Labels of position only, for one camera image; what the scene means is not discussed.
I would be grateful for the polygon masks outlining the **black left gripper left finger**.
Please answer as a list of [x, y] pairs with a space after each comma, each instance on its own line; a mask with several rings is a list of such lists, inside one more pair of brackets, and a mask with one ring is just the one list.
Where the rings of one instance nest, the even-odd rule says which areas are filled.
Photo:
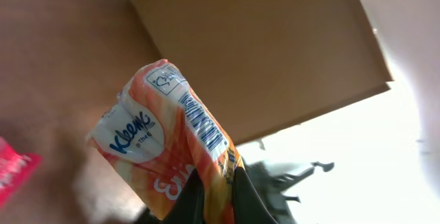
[[159, 220], [145, 208], [134, 224], [204, 224], [204, 187], [194, 169], [171, 211]]

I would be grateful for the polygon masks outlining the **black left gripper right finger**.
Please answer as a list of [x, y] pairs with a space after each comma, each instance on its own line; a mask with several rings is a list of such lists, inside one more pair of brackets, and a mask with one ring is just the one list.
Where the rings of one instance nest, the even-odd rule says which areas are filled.
[[236, 224], [278, 224], [267, 211], [242, 167], [234, 171], [232, 206]]

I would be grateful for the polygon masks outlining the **red Hacks candy bag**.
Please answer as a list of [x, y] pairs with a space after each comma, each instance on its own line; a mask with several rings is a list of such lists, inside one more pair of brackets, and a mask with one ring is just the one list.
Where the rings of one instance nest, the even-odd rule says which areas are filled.
[[30, 178], [41, 162], [34, 153], [18, 153], [1, 137], [1, 207]]

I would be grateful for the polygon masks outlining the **orange Kleenex tissue pack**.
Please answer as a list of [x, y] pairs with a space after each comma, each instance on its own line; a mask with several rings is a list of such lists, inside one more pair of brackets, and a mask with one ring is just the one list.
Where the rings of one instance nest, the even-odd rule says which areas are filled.
[[139, 69], [89, 134], [94, 147], [159, 219], [192, 172], [207, 223], [232, 223], [232, 180], [243, 160], [181, 72], [165, 59]]

